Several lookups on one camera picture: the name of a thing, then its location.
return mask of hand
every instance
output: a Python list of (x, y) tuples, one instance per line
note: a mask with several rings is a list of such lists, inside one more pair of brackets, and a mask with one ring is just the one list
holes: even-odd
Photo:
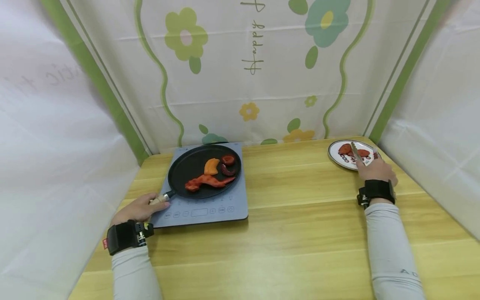
[(169, 202), (159, 202), (150, 205), (150, 200), (155, 199), (156, 193), (142, 195), (133, 200), (132, 203), (122, 208), (113, 217), (110, 227), (120, 223), (125, 223), (128, 220), (135, 220), (137, 222), (144, 222), (150, 218), (154, 212), (167, 209), (170, 206)]
[(362, 180), (383, 180), (388, 182), (391, 180), (392, 185), (396, 186), (398, 179), (392, 170), (392, 166), (387, 164), (383, 159), (374, 159), (368, 166), (357, 160), (357, 168), (359, 176)]

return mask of green wavy line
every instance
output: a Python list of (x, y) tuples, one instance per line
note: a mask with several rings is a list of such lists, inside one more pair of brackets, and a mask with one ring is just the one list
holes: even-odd
[(335, 102), (333, 105), (327, 109), (327, 111), (324, 114), (323, 118), (323, 124), (325, 127), (325, 138), (328, 138), (328, 135), (330, 134), (330, 128), (328, 128), (328, 116), (330, 113), (340, 104), (343, 98), (343, 94), (345, 93), (345, 90), (347, 88), (347, 73), (345, 73), (345, 61), (347, 60), (348, 55), (352, 51), (352, 49), (360, 42), (361, 38), (363, 37), (365, 31), (367, 31), (368, 25), (370, 25), (370, 19), (373, 15), (373, 1), (374, 0), (368, 0), (367, 3), (367, 13), (365, 14), (365, 20), (363, 20), (363, 25), (360, 28), (359, 33), (353, 40), (353, 42), (350, 44), (350, 46), (345, 50), (345, 52), (342, 55), (342, 59), (340, 60), (340, 75), (342, 76), (342, 85), (340, 87), (340, 92), (338, 93), (338, 97), (336, 98)]
[(150, 56), (150, 58), (158, 65), (158, 67), (162, 72), (163, 82), (162, 82), (162, 91), (160, 93), (160, 99), (162, 100), (162, 104), (163, 104), (163, 108), (165, 109), (165, 112), (180, 127), (180, 135), (177, 141), (177, 145), (178, 147), (181, 147), (182, 146), (181, 140), (183, 138), (183, 134), (185, 133), (185, 130), (183, 128), (183, 124), (180, 122), (179, 119), (177, 119), (177, 117), (175, 117), (172, 114), (172, 112), (170, 111), (170, 108), (168, 107), (167, 97), (165, 95), (167, 90), (167, 83), (168, 83), (167, 70), (165, 70), (165, 67), (163, 66), (163, 64), (155, 56), (154, 52), (152, 51), (152, 48), (150, 48), (150, 45), (148, 44), (147, 39), (145, 37), (145, 32), (142, 26), (142, 18), (141, 18), (142, 4), (143, 4), (143, 0), (135, 0), (135, 25), (137, 27), (138, 37), (140, 39), (140, 43), (144, 47), (145, 51), (148, 53), (148, 56)]

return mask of gray induction cooktop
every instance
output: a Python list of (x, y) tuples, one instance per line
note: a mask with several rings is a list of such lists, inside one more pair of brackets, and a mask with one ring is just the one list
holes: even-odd
[[(241, 159), (240, 143), (221, 144), (235, 151)], [(170, 165), (183, 153), (199, 146), (178, 148), (173, 155)], [(248, 217), (247, 191), (245, 189), (245, 175), (243, 170), (240, 178), (234, 182), (233, 187), (225, 192), (207, 199), (188, 199), (174, 196), (170, 200), (170, 207), (155, 213), (150, 222), (155, 228), (201, 224), (220, 221), (242, 220)], [(170, 191), (167, 176), (163, 182), (161, 194)]]

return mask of frying pan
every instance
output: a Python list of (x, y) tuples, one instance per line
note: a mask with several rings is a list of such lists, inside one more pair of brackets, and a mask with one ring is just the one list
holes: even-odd
[[(229, 178), (229, 176), (225, 176), (221, 172), (221, 158), (225, 155), (231, 155), (235, 158), (234, 165), (228, 167), (229, 170), (236, 170), (235, 179), (231, 183), (228, 183), (224, 188), (214, 188), (213, 186), (202, 184), (196, 192), (189, 192), (185, 189), (185, 183), (204, 173), (205, 163), (211, 158), (220, 159), (217, 166), (218, 174), (214, 175), (214, 177), (220, 181)], [(205, 199), (216, 196), (232, 187), (237, 182), (240, 172), (240, 157), (232, 149), (217, 144), (199, 146), (185, 152), (173, 162), (168, 171), (168, 184), (171, 190), (158, 195), (150, 204), (168, 201), (175, 195), (189, 199)]]

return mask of floral curtain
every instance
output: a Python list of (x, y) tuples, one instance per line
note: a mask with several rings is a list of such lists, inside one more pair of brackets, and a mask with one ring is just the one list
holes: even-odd
[(368, 134), (434, 2), (61, 0), (153, 153)]

